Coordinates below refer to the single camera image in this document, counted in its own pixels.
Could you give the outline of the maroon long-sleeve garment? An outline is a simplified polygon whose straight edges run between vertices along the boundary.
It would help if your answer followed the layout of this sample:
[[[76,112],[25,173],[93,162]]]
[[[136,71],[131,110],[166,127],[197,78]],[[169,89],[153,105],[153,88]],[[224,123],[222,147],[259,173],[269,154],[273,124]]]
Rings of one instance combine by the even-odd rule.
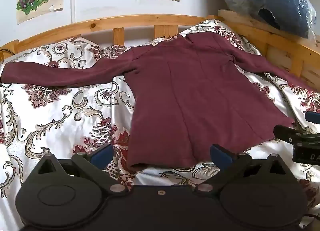
[[[271,140],[276,125],[293,123],[244,71],[268,72],[306,87],[294,74],[232,46],[213,32],[133,47],[84,69],[7,63],[1,81],[82,87],[124,76],[135,97],[127,165],[187,168],[208,161],[213,144],[243,152]]]

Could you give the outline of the wooden bed frame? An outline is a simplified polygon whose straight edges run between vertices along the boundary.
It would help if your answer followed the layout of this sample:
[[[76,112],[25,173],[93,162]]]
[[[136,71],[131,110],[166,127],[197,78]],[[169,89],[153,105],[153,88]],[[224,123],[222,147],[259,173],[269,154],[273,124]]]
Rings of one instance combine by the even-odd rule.
[[[288,69],[310,87],[319,89],[319,36],[315,40],[300,38],[227,10],[207,18],[220,20],[249,40],[274,65]],[[3,45],[7,53],[1,54],[1,59],[33,47],[109,29],[113,31],[114,44],[118,45],[124,44],[126,27],[153,26],[154,38],[168,38],[178,33],[179,26],[193,26],[204,20],[203,17],[178,14],[136,14],[87,20],[51,29],[23,41],[8,42]]]

